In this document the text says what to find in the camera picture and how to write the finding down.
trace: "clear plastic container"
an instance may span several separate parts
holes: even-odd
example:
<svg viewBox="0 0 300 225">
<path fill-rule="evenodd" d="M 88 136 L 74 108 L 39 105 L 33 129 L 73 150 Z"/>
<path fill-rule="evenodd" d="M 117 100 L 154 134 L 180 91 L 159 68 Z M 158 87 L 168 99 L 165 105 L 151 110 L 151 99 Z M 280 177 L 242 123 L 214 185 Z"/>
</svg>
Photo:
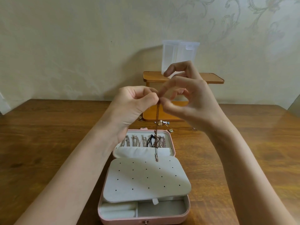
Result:
<svg viewBox="0 0 300 225">
<path fill-rule="evenodd" d="M 199 42 L 187 42 L 183 40 L 163 40 L 163 61 L 161 63 L 161 74 L 170 64 L 195 60 Z"/>
</svg>

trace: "open jewelry box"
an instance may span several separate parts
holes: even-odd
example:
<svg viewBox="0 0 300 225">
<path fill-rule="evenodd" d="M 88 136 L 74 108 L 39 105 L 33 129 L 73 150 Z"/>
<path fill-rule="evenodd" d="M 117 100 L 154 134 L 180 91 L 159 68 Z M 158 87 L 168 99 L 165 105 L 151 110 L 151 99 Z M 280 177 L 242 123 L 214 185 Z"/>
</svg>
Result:
<svg viewBox="0 0 300 225">
<path fill-rule="evenodd" d="M 177 158 L 171 135 L 158 130 L 164 139 L 157 149 L 148 143 L 154 130 L 128 130 L 127 142 L 118 144 L 108 169 L 98 204 L 104 225 L 179 224 L 189 211 L 190 182 Z"/>
</svg>

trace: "silver chain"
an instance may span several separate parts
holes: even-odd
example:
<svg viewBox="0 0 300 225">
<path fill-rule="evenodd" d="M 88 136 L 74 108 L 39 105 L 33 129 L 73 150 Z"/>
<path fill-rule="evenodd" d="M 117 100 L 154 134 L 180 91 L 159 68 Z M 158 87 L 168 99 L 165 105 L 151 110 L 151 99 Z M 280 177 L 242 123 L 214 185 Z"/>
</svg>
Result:
<svg viewBox="0 0 300 225">
<path fill-rule="evenodd" d="M 147 147 L 147 137 L 142 136 L 143 139 L 143 147 Z"/>
<path fill-rule="evenodd" d="M 124 140 L 121 142 L 120 147 L 124 147 L 125 146 L 125 141 L 127 144 L 127 147 L 130 147 L 130 140 L 129 140 L 129 136 L 126 135 L 126 137 L 124 138 Z"/>
<path fill-rule="evenodd" d="M 165 148 L 166 146 L 166 139 L 164 136 L 160 136 L 159 137 L 159 141 L 158 141 L 158 147 L 159 148 Z"/>
<path fill-rule="evenodd" d="M 139 140 L 138 136 L 133 136 L 132 146 L 133 147 L 140 147 L 141 146 L 141 143 L 140 143 L 140 140 Z"/>
</svg>

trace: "patterned wallpaper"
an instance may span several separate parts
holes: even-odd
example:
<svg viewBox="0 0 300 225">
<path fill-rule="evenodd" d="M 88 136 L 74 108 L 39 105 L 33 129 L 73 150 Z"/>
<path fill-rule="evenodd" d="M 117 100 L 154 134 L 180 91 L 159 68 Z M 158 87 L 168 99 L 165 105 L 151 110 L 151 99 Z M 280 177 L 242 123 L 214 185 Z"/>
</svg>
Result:
<svg viewBox="0 0 300 225">
<path fill-rule="evenodd" d="M 300 0 L 0 0 L 0 92 L 12 108 L 111 100 L 160 71 L 164 39 L 200 42 L 220 103 L 287 109 L 300 93 Z"/>
</svg>

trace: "white felt pad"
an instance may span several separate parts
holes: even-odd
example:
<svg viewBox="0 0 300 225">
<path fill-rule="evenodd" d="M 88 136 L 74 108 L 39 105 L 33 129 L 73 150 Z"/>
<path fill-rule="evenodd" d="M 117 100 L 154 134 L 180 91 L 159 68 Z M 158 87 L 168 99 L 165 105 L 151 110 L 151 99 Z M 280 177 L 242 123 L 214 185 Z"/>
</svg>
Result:
<svg viewBox="0 0 300 225">
<path fill-rule="evenodd" d="M 109 167 L 103 197 L 110 203 L 185 196 L 190 182 L 173 156 L 118 158 Z"/>
</svg>

